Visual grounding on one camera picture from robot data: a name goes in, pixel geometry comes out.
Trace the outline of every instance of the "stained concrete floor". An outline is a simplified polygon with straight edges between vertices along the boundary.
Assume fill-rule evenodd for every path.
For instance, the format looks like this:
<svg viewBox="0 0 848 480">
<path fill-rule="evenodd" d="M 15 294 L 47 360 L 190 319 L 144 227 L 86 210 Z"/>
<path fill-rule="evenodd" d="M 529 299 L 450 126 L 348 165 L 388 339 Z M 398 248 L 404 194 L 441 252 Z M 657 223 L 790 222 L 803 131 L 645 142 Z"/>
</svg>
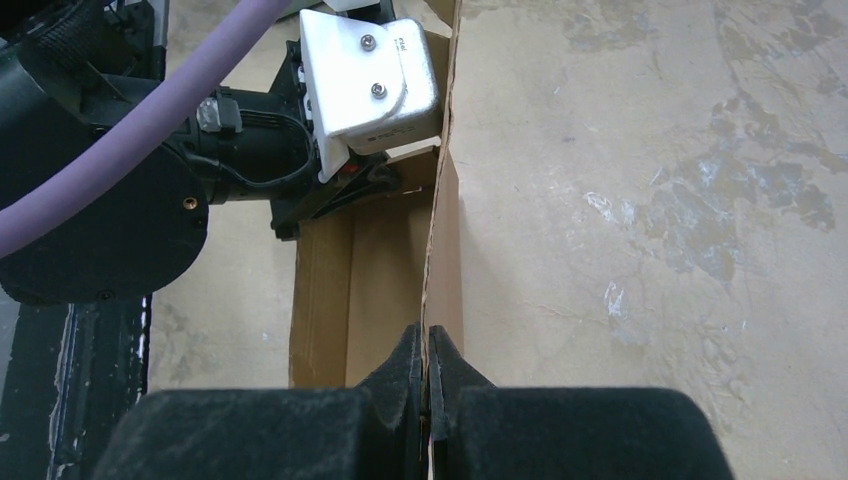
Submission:
<svg viewBox="0 0 848 480">
<path fill-rule="evenodd" d="M 174 66 L 235 0 L 172 3 Z M 266 88 L 296 35 L 228 83 Z M 467 359 L 677 388 L 739 478 L 848 478 L 848 3 L 465 0 L 461 35 Z M 152 388 L 286 384 L 295 246 L 269 216 L 216 210 L 157 295 Z"/>
</svg>

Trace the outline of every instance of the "brown cardboard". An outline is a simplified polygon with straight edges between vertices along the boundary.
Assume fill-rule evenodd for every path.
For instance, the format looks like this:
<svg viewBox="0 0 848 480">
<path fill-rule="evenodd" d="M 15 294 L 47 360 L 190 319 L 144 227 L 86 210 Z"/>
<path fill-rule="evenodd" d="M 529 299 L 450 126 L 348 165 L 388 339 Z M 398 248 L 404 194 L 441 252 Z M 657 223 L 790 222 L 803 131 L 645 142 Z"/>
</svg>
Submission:
<svg viewBox="0 0 848 480">
<path fill-rule="evenodd" d="M 355 385 L 415 322 L 444 325 L 462 349 L 459 182 L 449 153 L 460 0 L 426 1 L 452 27 L 450 39 L 427 33 L 444 109 L 441 147 L 392 160 L 400 192 L 302 225 L 292 387 Z"/>
</svg>

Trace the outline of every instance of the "purple hose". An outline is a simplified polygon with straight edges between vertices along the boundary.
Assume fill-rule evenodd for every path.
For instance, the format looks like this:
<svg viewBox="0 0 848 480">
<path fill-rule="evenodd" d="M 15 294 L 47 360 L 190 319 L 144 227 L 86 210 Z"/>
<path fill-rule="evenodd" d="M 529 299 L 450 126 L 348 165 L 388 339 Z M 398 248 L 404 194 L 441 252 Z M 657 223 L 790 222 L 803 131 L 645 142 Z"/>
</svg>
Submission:
<svg viewBox="0 0 848 480">
<path fill-rule="evenodd" d="M 0 259 L 58 227 L 106 193 L 180 126 L 292 0 L 241 0 L 190 57 L 62 171 L 0 210 Z"/>
</svg>

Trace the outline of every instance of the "purple cable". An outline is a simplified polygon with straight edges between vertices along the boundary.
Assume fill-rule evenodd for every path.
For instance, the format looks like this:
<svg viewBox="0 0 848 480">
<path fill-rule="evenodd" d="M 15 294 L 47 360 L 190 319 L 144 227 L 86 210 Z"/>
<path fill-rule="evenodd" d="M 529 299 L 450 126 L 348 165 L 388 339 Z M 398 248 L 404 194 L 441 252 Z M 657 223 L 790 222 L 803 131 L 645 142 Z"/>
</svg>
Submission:
<svg viewBox="0 0 848 480">
<path fill-rule="evenodd" d="M 0 210 L 0 259 L 106 193 L 221 84 L 292 0 L 241 0 L 159 87 L 59 173 Z"/>
</svg>

